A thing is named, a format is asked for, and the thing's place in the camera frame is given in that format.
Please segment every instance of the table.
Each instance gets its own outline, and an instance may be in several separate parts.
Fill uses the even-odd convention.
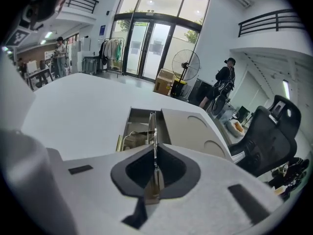
[[[228,151],[203,109],[133,85],[77,73],[49,83],[35,95],[22,131],[46,147],[57,149],[63,160],[114,153],[130,107],[200,113]]]
[[[50,72],[50,69],[49,69],[49,68],[45,68],[45,69],[43,69],[43,70],[35,71],[34,73],[31,73],[31,74],[28,75],[28,77],[27,77],[27,83],[29,83],[29,86],[30,86],[30,88],[31,88],[32,91],[34,90],[34,88],[33,88],[33,85],[32,85],[32,83],[31,83],[31,79],[32,79],[33,77],[35,77],[35,76],[39,76],[39,82],[40,82],[41,84],[42,84],[42,80],[41,80],[42,78],[44,79],[45,84],[48,84],[48,81],[47,81],[47,79],[46,79],[46,77],[45,77],[45,73],[48,73],[49,76],[50,76],[50,78],[51,78],[51,80],[53,81],[53,78],[52,78],[52,75],[51,75],[51,72]]]

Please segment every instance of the cardboard box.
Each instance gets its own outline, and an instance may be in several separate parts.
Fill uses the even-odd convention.
[[[156,78],[156,84],[153,91],[163,95],[168,95],[171,89],[173,76],[174,74],[171,71],[161,69]]]

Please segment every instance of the metal railing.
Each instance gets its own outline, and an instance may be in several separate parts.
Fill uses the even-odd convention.
[[[93,13],[94,9],[99,3],[97,0],[67,0],[66,5],[70,8],[79,9],[89,13]]]
[[[300,18],[292,9],[276,10],[269,12],[238,24],[240,26],[239,35],[261,31],[284,28],[305,29]]]

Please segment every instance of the door frame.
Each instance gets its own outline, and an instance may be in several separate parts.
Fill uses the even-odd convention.
[[[139,62],[138,62],[138,67],[137,67],[137,74],[132,74],[127,72],[127,59],[128,59],[128,55],[129,55],[129,49],[130,49],[130,45],[131,45],[131,39],[132,39],[132,35],[133,35],[133,31],[134,31],[134,26],[136,22],[141,22],[141,23],[148,23],[148,26],[146,28],[146,32],[144,34],[144,38],[143,38],[143,44],[141,46],[141,50],[140,50],[140,55],[139,55]],[[146,60],[147,60],[147,55],[149,52],[149,46],[150,46],[150,40],[155,28],[156,24],[163,24],[163,25],[168,25],[170,26],[167,38],[165,40],[165,44],[163,47],[163,51],[162,51],[162,55],[161,55],[161,59],[160,59],[160,63],[159,63],[159,67],[157,69],[157,73],[156,73],[156,77],[155,79],[151,79],[148,77],[145,77],[143,75],[144,73],[144,68],[145,68],[145,64],[146,64]],[[167,52],[169,49],[169,45],[170,42],[172,40],[172,36],[173,36],[173,32],[175,30],[176,25],[174,23],[169,23],[169,22],[164,22],[164,21],[159,21],[159,20],[153,20],[153,19],[136,19],[136,20],[132,20],[131,21],[131,25],[130,25],[130,31],[129,34],[127,36],[127,42],[126,42],[126,47],[125,47],[125,54],[124,57],[125,62],[123,65],[123,72],[124,74],[128,75],[128,76],[132,76],[132,77],[136,77],[139,79],[143,79],[143,80],[147,80],[150,82],[155,82],[158,73],[160,72],[160,70],[163,68],[166,56],[167,56]]]

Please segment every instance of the black shirt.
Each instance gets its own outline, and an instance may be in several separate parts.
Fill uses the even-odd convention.
[[[215,79],[217,82],[215,85],[218,85],[221,81],[232,80],[235,82],[235,70],[234,68],[223,67],[219,73],[216,74]]]

